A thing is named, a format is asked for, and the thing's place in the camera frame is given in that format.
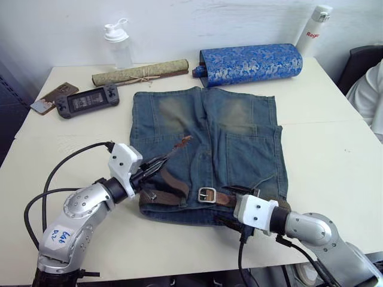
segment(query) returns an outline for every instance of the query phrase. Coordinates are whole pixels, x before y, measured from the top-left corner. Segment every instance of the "white shirt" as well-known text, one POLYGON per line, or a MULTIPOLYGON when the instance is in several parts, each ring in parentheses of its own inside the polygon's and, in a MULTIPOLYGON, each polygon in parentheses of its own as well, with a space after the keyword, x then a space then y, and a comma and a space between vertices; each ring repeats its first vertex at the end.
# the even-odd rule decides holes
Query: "white shirt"
POLYGON ((383 143, 383 60, 370 68, 346 97, 383 143))

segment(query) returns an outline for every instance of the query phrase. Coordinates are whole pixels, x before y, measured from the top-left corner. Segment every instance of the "white table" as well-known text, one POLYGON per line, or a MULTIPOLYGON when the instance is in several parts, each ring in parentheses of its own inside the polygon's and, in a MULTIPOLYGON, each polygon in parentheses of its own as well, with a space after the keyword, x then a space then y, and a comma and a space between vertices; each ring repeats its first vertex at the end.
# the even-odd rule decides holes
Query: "white table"
MULTIPOLYGON (((68 81, 93 88, 91 74, 110 66, 53 68, 39 96, 68 81)), ((64 156, 85 145, 112 139, 129 142, 132 98, 136 91, 168 91, 200 86, 189 73, 119 87, 120 104, 70 120, 56 111, 31 111, 0 168, 0 285, 31 283, 37 250, 24 228, 23 210, 42 191, 46 177, 64 156)), ((342 238, 363 252, 383 250, 382 146, 361 116, 315 59, 285 80, 223 87, 276 96, 287 166, 288 201, 298 212, 318 212, 337 225, 342 238)), ((51 188, 83 187, 108 177, 109 154, 95 148, 67 162, 51 188)), ((68 194, 48 198, 48 223, 58 216, 68 194)), ((41 203, 30 214, 41 235, 41 203)), ((145 219, 137 200, 119 204, 98 227, 83 268, 118 280, 237 268, 239 233, 223 227, 192 227, 145 219)), ((257 232, 245 246, 244 267, 303 262, 300 254, 257 232)))

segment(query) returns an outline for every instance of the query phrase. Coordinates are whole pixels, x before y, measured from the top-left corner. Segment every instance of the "screen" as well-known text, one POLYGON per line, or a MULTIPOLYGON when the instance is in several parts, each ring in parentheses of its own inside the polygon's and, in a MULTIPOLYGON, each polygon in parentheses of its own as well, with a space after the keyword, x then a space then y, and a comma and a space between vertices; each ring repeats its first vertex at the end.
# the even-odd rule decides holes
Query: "screen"
POLYGON ((74 111, 84 110, 91 106, 98 106, 104 102, 101 93, 90 94, 83 97, 72 99, 74 111))

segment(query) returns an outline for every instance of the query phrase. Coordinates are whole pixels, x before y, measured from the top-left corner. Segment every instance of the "jeans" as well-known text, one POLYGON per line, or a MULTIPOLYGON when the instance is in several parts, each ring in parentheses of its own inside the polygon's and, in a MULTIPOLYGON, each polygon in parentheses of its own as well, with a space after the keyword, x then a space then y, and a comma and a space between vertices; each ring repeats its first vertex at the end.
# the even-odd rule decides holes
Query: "jeans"
MULTIPOLYGON (((185 182, 189 196, 180 206, 145 204, 148 217, 166 222, 215 225, 215 215, 232 217, 233 208, 199 203, 201 187, 259 188, 260 197, 286 199, 287 174, 274 97, 194 87, 164 93, 138 92, 133 99, 130 144, 144 161, 169 152, 187 135, 193 139, 166 164, 185 182)), ((159 175, 148 188, 166 191, 159 175)))

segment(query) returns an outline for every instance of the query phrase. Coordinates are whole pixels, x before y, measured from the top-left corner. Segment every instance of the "belt buckle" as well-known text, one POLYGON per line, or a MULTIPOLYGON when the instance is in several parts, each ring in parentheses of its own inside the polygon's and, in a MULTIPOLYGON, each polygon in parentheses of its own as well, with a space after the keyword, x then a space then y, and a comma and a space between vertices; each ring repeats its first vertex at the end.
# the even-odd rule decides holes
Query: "belt buckle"
POLYGON ((213 187, 201 187, 198 190, 198 202, 215 203, 217 201, 217 191, 213 187))

